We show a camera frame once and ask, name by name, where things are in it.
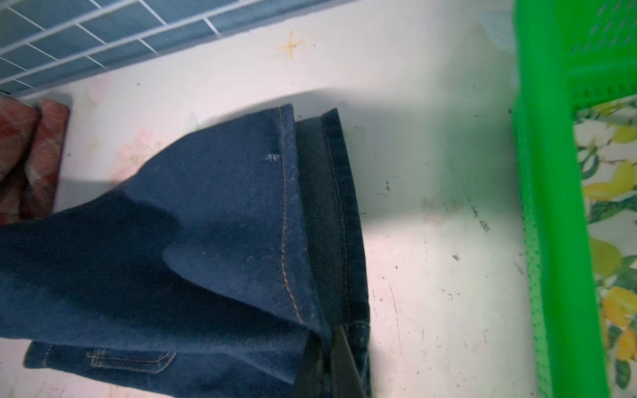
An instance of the stain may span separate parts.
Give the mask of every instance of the stain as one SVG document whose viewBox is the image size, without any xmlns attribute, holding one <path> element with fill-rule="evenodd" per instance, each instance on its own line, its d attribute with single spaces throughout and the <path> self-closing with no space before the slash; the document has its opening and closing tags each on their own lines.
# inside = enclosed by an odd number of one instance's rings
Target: stain
<svg viewBox="0 0 637 398">
<path fill-rule="evenodd" d="M 86 149 L 95 152 L 100 146 L 102 146 L 102 143 L 94 143 L 91 145 L 87 145 Z"/>
<path fill-rule="evenodd" d="M 513 265 L 515 266 L 515 268 L 518 270 L 518 272 L 520 273 L 520 275 L 524 275 L 524 271 L 522 270 L 522 268 L 517 265 L 516 263 L 513 263 Z"/>
<path fill-rule="evenodd" d="M 444 224 L 454 213 L 457 213 L 461 204 L 457 201 L 442 201 L 440 198 L 423 198 L 422 222 L 423 224 Z"/>
<path fill-rule="evenodd" d="M 117 152 L 117 168 L 111 175 L 111 181 L 118 184 L 137 173 L 144 163 L 163 148 L 161 141 L 153 143 L 153 134 L 141 128 L 135 139 L 124 144 Z"/>
<path fill-rule="evenodd" d="M 286 51 L 288 53 L 288 56 L 290 57 L 290 60 L 294 60 L 294 49 L 297 46 L 302 45 L 304 42 L 305 40 L 299 40 L 299 41 L 295 40 L 294 33 L 290 31 L 290 36 L 289 36 L 287 44 L 279 46 L 279 50 Z"/>
</svg>

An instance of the white table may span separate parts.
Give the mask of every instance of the white table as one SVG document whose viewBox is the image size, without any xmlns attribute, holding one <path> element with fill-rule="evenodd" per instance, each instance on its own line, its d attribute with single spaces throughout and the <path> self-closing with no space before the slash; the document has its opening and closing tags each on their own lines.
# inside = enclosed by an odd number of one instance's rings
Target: white table
<svg viewBox="0 0 637 398">
<path fill-rule="evenodd" d="M 292 102 L 297 119 L 337 107 L 362 213 L 375 397 L 530 397 L 512 56 L 478 24 L 510 7 L 361 0 L 31 96 L 72 103 L 55 208 L 95 198 L 197 124 L 269 104 Z M 22 369 L 27 344 L 0 342 L 0 397 L 154 396 Z"/>
</svg>

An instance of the green plastic basket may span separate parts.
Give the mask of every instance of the green plastic basket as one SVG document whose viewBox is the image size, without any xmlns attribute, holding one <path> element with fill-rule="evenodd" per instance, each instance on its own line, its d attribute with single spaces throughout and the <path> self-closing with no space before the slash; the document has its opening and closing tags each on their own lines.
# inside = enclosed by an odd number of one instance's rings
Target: green plastic basket
<svg viewBox="0 0 637 398">
<path fill-rule="evenodd" d="M 538 392 L 604 398 L 576 110 L 637 94 L 637 0 L 518 0 L 517 158 Z"/>
</svg>

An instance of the yellow floral pattern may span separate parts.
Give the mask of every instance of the yellow floral pattern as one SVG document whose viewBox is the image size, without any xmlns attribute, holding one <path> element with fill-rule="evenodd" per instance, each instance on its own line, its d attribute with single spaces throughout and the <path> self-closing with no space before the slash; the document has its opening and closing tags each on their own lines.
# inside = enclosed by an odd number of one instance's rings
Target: yellow floral pattern
<svg viewBox="0 0 637 398">
<path fill-rule="evenodd" d="M 637 395 L 637 376 L 631 377 L 637 374 L 636 101 L 594 106 L 575 123 L 608 382 L 613 395 L 631 397 Z"/>
</svg>

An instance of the denim fabric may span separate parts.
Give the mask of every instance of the denim fabric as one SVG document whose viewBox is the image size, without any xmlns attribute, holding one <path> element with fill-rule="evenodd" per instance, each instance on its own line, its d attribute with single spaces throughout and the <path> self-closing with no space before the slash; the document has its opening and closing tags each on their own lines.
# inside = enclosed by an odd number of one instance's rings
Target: denim fabric
<svg viewBox="0 0 637 398">
<path fill-rule="evenodd" d="M 189 134 L 96 200 L 3 227 L 0 306 L 0 335 L 40 342 L 26 367 L 175 397 L 289 396 L 308 331 L 329 347 L 342 324 L 369 388 L 337 112 L 295 125 L 288 105 Z"/>
</svg>

